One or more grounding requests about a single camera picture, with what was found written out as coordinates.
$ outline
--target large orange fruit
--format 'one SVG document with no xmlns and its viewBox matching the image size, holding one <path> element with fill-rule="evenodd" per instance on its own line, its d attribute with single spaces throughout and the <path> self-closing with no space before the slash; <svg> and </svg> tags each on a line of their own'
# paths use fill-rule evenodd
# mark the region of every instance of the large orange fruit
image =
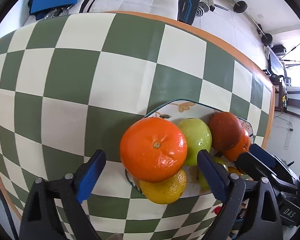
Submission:
<svg viewBox="0 0 300 240">
<path fill-rule="evenodd" d="M 212 134 L 212 147 L 220 152 L 236 146 L 242 135 L 240 120 L 229 112 L 215 113 L 208 126 Z"/>
<path fill-rule="evenodd" d="M 130 126 L 121 138 L 120 157 L 132 176 L 161 182 L 174 176 L 187 156 L 186 138 L 165 119 L 144 118 Z"/>
<path fill-rule="evenodd" d="M 241 153 L 249 151 L 250 147 L 250 137 L 248 132 L 245 129 L 242 129 L 242 135 L 240 138 L 240 141 L 236 146 L 234 146 L 232 149 L 228 151 L 224 151 L 223 155 L 226 157 L 229 161 L 234 162 L 237 160 L 239 155 Z"/>
</svg>

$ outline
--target plate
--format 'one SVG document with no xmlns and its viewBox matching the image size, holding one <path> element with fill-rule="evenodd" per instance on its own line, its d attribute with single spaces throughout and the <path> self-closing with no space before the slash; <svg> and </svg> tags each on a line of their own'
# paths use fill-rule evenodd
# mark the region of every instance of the plate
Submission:
<svg viewBox="0 0 300 240">
<path fill-rule="evenodd" d="M 158 108 L 151 111 L 149 114 L 147 114 L 144 118 L 148 117 L 160 117 L 164 118 L 170 122 L 173 122 L 174 124 L 180 123 L 183 119 L 186 118 L 199 118 L 202 121 L 204 121 L 206 124 L 208 124 L 210 118 L 214 113 L 222 112 L 219 109 L 213 108 L 211 106 L 207 106 L 198 102 L 194 102 L 191 100 L 186 99 L 175 99 L 168 103 L 165 103 Z M 240 117 L 238 117 L 242 127 L 247 130 L 251 143 L 253 143 L 253 131 L 251 124 Z M 213 156 L 217 153 L 217 151 L 213 148 L 211 148 L 210 154 Z M 228 166 L 233 166 L 234 164 L 232 162 L 229 162 L 226 158 L 223 158 L 223 160 L 226 162 Z M 198 183 L 198 166 L 186 166 L 184 165 L 183 170 L 187 174 L 187 186 L 186 190 L 182 194 L 181 198 L 184 197 L 192 197 L 192 196 L 198 196 L 198 195 L 204 195 L 211 193 L 210 190 L 205 191 L 201 188 L 200 184 Z M 138 190 L 140 193 L 142 193 L 139 185 L 139 181 L 135 179 L 127 170 L 126 170 L 126 177 L 130 184 L 132 184 L 133 187 L 135 187 L 136 190 Z"/>
</svg>

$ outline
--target table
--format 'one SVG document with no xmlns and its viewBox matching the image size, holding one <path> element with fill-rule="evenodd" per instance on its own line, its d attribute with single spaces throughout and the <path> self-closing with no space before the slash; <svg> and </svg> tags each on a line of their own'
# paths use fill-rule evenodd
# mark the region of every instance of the table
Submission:
<svg viewBox="0 0 300 240">
<path fill-rule="evenodd" d="M 24 26 L 0 39 L 0 186 L 22 214 L 35 178 L 59 179 L 97 148 L 107 163 L 82 206 L 102 239 L 201 238 L 220 205 L 212 194 L 169 205 L 126 180 L 124 131 L 157 106 L 186 98 L 248 120 L 265 147 L 271 82 L 225 41 L 165 17 L 82 13 Z M 57 209 L 72 231 L 62 203 Z"/>
</svg>

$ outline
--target plate of fruit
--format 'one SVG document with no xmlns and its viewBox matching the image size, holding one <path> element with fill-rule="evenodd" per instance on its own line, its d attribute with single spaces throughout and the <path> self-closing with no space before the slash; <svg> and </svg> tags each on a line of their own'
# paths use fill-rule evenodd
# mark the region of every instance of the plate of fruit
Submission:
<svg viewBox="0 0 300 240">
<path fill-rule="evenodd" d="M 149 200 L 170 204 L 211 193 L 197 165 L 206 149 L 230 173 L 253 143 L 251 124 L 229 112 L 186 99 L 159 106 L 127 129 L 120 157 L 128 181 Z"/>
</svg>

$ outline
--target black weight plate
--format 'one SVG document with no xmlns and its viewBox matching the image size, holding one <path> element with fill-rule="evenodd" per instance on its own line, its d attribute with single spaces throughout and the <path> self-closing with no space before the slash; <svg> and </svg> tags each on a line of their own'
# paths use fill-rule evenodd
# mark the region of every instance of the black weight plate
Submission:
<svg viewBox="0 0 300 240">
<path fill-rule="evenodd" d="M 247 8 L 248 5 L 245 1 L 239 1 L 234 5 L 233 11 L 236 13 L 243 13 Z"/>
<path fill-rule="evenodd" d="M 270 46 L 272 44 L 273 38 L 272 35 L 269 33 L 265 33 L 265 35 L 262 35 L 261 42 L 265 46 Z"/>
</svg>

